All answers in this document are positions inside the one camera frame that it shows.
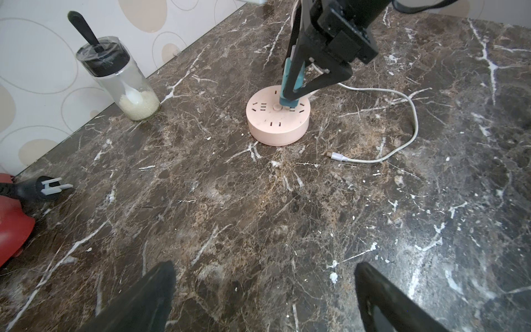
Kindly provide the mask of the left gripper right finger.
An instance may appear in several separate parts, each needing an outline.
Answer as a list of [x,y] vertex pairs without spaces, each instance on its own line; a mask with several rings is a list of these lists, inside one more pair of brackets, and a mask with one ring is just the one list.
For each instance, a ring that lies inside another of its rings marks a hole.
[[355,268],[355,291],[365,331],[446,331],[368,262]]

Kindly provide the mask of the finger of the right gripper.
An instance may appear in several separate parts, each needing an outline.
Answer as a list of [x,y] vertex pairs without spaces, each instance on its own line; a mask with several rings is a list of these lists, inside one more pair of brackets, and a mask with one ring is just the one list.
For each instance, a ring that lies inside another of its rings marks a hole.
[[297,40],[300,34],[300,25],[301,25],[301,16],[302,16],[302,8],[303,8],[303,1],[301,0],[295,0],[291,12],[290,12],[290,39],[288,48],[286,50],[286,56],[285,59],[292,59],[293,53],[295,52]]
[[295,73],[291,74],[291,80],[303,64],[306,66],[304,86],[297,90],[293,98],[303,98],[320,89],[341,83],[353,74],[349,63],[335,59],[316,41],[300,32],[292,58]]

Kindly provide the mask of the teal usb charger adapter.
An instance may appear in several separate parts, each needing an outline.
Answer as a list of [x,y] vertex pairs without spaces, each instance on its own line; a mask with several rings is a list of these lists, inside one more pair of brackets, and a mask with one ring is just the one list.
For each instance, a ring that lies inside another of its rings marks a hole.
[[297,93],[297,90],[304,86],[304,74],[306,66],[305,64],[301,65],[300,69],[297,71],[297,75],[293,75],[291,80],[290,76],[292,73],[295,73],[294,69],[295,67],[292,65],[292,59],[286,58],[284,62],[282,85],[279,97],[279,103],[281,106],[293,109],[299,104],[300,97],[293,98],[293,96]]

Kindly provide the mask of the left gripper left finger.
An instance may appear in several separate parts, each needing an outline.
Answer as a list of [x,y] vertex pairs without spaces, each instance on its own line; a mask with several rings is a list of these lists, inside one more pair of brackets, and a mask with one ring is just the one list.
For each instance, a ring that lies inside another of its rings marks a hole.
[[176,290],[171,261],[157,264],[80,331],[164,331]]

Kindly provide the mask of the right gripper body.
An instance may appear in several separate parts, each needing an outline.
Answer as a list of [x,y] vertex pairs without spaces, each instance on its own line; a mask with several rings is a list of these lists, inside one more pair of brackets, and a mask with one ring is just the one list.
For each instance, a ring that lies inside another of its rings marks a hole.
[[324,49],[339,61],[364,64],[378,54],[369,26],[388,7],[389,1],[314,1],[310,17],[325,38]]

